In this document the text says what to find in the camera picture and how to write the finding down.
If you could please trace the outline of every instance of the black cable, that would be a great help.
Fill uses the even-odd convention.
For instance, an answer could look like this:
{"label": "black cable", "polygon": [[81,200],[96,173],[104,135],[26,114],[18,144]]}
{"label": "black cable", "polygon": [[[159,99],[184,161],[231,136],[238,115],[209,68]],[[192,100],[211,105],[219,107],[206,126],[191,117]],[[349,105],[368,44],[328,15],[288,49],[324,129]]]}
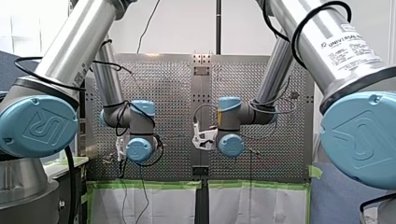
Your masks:
{"label": "black cable", "polygon": [[307,15],[306,17],[300,22],[300,24],[297,26],[296,30],[294,31],[293,34],[293,38],[291,39],[291,50],[293,53],[293,56],[295,58],[295,60],[303,67],[306,69],[306,66],[303,62],[303,60],[300,58],[300,56],[297,53],[297,40],[299,39],[301,32],[303,31],[304,27],[306,26],[306,24],[312,19],[314,18],[320,11],[323,10],[327,10],[328,7],[330,6],[339,6],[339,7],[343,7],[346,10],[347,13],[347,21],[351,22],[352,21],[352,9],[350,8],[350,6],[345,3],[345,2],[341,2],[341,1],[331,1],[331,2],[327,2],[325,4],[323,4],[320,7],[317,7],[315,9],[312,9]]}
{"label": "black cable", "polygon": [[382,197],[379,197],[379,198],[376,198],[376,199],[372,199],[372,200],[367,201],[365,203],[362,203],[361,207],[360,207],[360,210],[361,210],[361,212],[364,212],[364,207],[367,206],[367,205],[370,205],[370,204],[373,204],[373,203],[381,203],[381,202],[384,202],[386,200],[391,200],[391,199],[396,199],[396,193],[388,194],[388,195],[385,195],[385,196],[382,196]]}
{"label": "black cable", "polygon": [[112,43],[113,43],[113,40],[112,40],[112,39],[105,40],[105,41],[102,43],[102,45],[100,46],[100,48],[102,48],[102,46],[104,46],[104,45],[106,45],[106,44],[112,44]]}
{"label": "black cable", "polygon": [[77,198],[77,190],[76,190],[76,170],[73,161],[72,150],[70,146],[67,146],[64,149],[67,158],[67,165],[69,167],[69,177],[70,177],[70,211],[69,211],[69,224],[74,224],[74,219],[76,215],[76,198]]}
{"label": "black cable", "polygon": [[126,223],[126,221],[125,221],[125,216],[124,216],[124,210],[125,210],[125,202],[126,202],[126,199],[127,199],[127,197],[128,197],[128,189],[126,188],[126,184],[125,184],[125,182],[123,182],[123,180],[122,179],[120,179],[120,181],[121,181],[121,183],[122,183],[122,185],[123,185],[123,187],[124,187],[124,191],[125,191],[125,194],[124,194],[124,199],[123,199],[123,202],[122,202],[122,221],[123,221],[123,223],[124,224],[127,224]]}
{"label": "black cable", "polygon": [[284,40],[286,40],[286,41],[289,42],[289,39],[288,39],[285,35],[283,35],[282,33],[280,33],[280,32],[272,25],[271,20],[270,20],[270,17],[268,16],[268,13],[267,13],[267,1],[264,0],[263,2],[264,2],[264,4],[263,4],[263,6],[262,6],[262,15],[264,16],[265,24],[267,24],[268,28],[270,28],[270,30],[271,30],[272,32],[274,32],[275,35],[277,35],[277,36],[279,36],[280,38],[282,38],[282,39],[284,39]]}
{"label": "black cable", "polygon": [[30,75],[30,76],[32,76],[32,77],[35,77],[35,78],[37,78],[37,79],[40,80],[40,81],[43,81],[43,82],[46,82],[46,83],[49,83],[49,84],[52,84],[52,85],[55,85],[55,86],[63,87],[63,88],[69,89],[69,90],[73,90],[73,91],[85,91],[84,88],[79,88],[79,87],[75,87],[75,86],[64,85],[64,84],[62,84],[62,83],[52,81],[52,80],[50,80],[50,79],[48,79],[48,78],[41,77],[41,76],[39,76],[38,74],[36,74],[35,72],[29,70],[29,69],[26,68],[26,67],[23,67],[23,66],[20,64],[20,62],[24,62],[24,61],[41,60],[41,59],[43,59],[43,57],[20,57],[20,58],[18,58],[18,59],[16,59],[16,60],[14,61],[14,64],[15,64],[15,66],[16,66],[18,69],[20,69],[22,72],[24,72],[24,73],[26,73],[26,74],[28,74],[28,75]]}
{"label": "black cable", "polygon": [[148,202],[146,204],[146,207],[142,210],[142,212],[139,214],[139,216],[137,217],[136,223],[137,224],[140,220],[140,218],[143,216],[143,214],[146,212],[146,210],[149,208],[149,197],[148,194],[146,193],[146,187],[145,187],[145,180],[143,179],[143,167],[139,166],[139,174],[140,174],[140,179],[142,180],[142,187],[143,187],[143,191],[145,192],[145,197],[146,197],[146,201]]}
{"label": "black cable", "polygon": [[155,11],[157,10],[157,7],[158,7],[158,5],[160,4],[160,2],[161,2],[161,0],[158,0],[158,1],[157,1],[157,3],[155,4],[154,9],[153,9],[152,12],[151,12],[151,15],[150,15],[149,18],[148,18],[148,23],[146,24],[145,31],[143,31],[142,35],[140,36],[140,39],[139,39],[139,46],[137,47],[136,54],[139,54],[139,52],[140,52],[140,48],[142,47],[142,40],[143,40],[143,37],[145,36],[146,32],[148,31],[148,28],[149,28],[149,24],[150,24],[150,22],[151,22],[151,19],[152,19],[152,17],[154,16],[154,13],[155,13]]}

